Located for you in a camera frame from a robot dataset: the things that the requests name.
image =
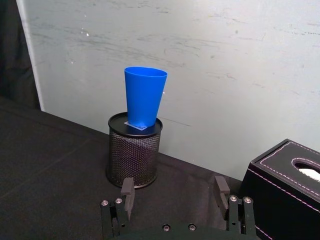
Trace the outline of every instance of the black mesh pencil holder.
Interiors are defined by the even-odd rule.
[[[125,178],[133,177],[134,187],[143,188],[157,177],[157,156],[163,125],[158,118],[155,125],[144,130],[126,123],[127,112],[109,119],[109,161],[106,176],[112,184],[119,187]]]

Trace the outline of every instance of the black curtain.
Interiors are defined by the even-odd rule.
[[[0,0],[0,96],[40,109],[16,0]]]

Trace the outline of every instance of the metal mesh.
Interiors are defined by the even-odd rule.
[[[156,178],[159,143],[160,134],[131,138],[110,129],[109,180],[121,186],[125,178],[133,177],[136,188],[152,183]]]

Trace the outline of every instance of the white wall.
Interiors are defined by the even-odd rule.
[[[17,0],[51,114],[108,133],[123,70],[168,71],[160,151],[238,179],[285,138],[320,150],[318,0]]]

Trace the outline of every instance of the pink stitching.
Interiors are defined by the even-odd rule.
[[[255,228],[258,229],[260,232],[262,232],[264,235],[266,235],[269,239],[273,240],[272,237],[270,237],[268,234],[262,231],[257,225],[255,225]]]
[[[289,144],[295,144],[295,145],[297,145],[297,146],[299,146],[299,147],[301,147],[301,148],[304,148],[304,149],[306,149],[306,150],[308,150],[308,151],[310,151],[310,152],[312,152],[312,153],[315,153],[315,154],[317,154],[317,155],[320,155],[319,153],[317,153],[317,152],[315,152],[315,151],[312,151],[312,150],[310,150],[310,149],[308,149],[308,148],[306,148],[306,147],[304,147],[304,146],[301,146],[301,145],[299,145],[299,144],[297,144],[297,143],[294,143],[294,142],[288,142],[287,144],[285,144],[285,145],[283,145],[281,148],[279,148],[277,151],[275,151],[273,154],[271,154],[271,155],[269,155],[269,156],[265,157],[265,158],[260,162],[260,164],[261,164],[261,165],[263,165],[263,166],[265,166],[266,168],[268,168],[268,169],[270,169],[270,170],[274,171],[275,173],[277,173],[277,174],[279,174],[279,175],[281,175],[281,176],[285,177],[286,179],[289,179],[290,181],[292,181],[292,182],[294,182],[295,184],[299,185],[300,187],[302,187],[302,188],[304,188],[304,189],[306,189],[306,190],[310,191],[311,193],[313,193],[313,194],[315,194],[315,195],[317,195],[317,196],[320,196],[317,192],[314,192],[314,191],[310,190],[309,188],[307,188],[307,187],[305,187],[305,186],[301,185],[300,183],[298,183],[298,182],[294,181],[294,180],[293,180],[293,179],[291,179],[290,177],[288,177],[288,176],[286,176],[286,175],[282,174],[281,172],[278,172],[278,171],[276,171],[276,170],[272,169],[271,167],[269,167],[269,166],[267,166],[267,165],[263,164],[263,162],[264,162],[265,160],[267,160],[267,159],[269,159],[269,158],[273,157],[274,155],[276,155],[278,152],[280,152],[282,149],[284,149],[284,148],[285,148],[286,146],[288,146]]]
[[[297,200],[300,201],[301,203],[307,205],[309,208],[311,208],[311,209],[317,211],[318,213],[320,213],[320,210],[318,210],[318,209],[314,208],[313,206],[309,205],[308,203],[302,201],[300,198],[297,198],[295,195],[291,194],[290,192],[287,192],[286,190],[282,189],[282,188],[279,187],[278,185],[274,184],[272,181],[264,178],[263,176],[259,175],[258,173],[256,173],[255,171],[253,171],[253,170],[251,170],[251,169],[249,169],[249,168],[248,168],[248,170],[249,170],[250,172],[253,172],[255,175],[259,176],[259,177],[262,178],[263,180],[267,181],[268,183],[272,184],[273,186],[277,187],[278,189],[284,191],[286,194],[290,195],[291,197],[297,199]]]
[[[309,160],[309,159],[305,159],[305,158],[301,158],[301,157],[296,157],[296,158],[294,158],[294,159],[291,160],[291,165],[292,165],[295,169],[297,169],[299,172],[300,172],[299,168],[297,168],[297,167],[294,165],[294,160],[299,160],[299,159],[301,159],[301,160],[306,160],[306,161],[311,162],[311,163],[313,163],[313,164],[315,164],[315,165],[318,165],[318,166],[320,167],[320,164],[315,163],[315,162],[313,162],[313,161],[311,161],[311,160]]]

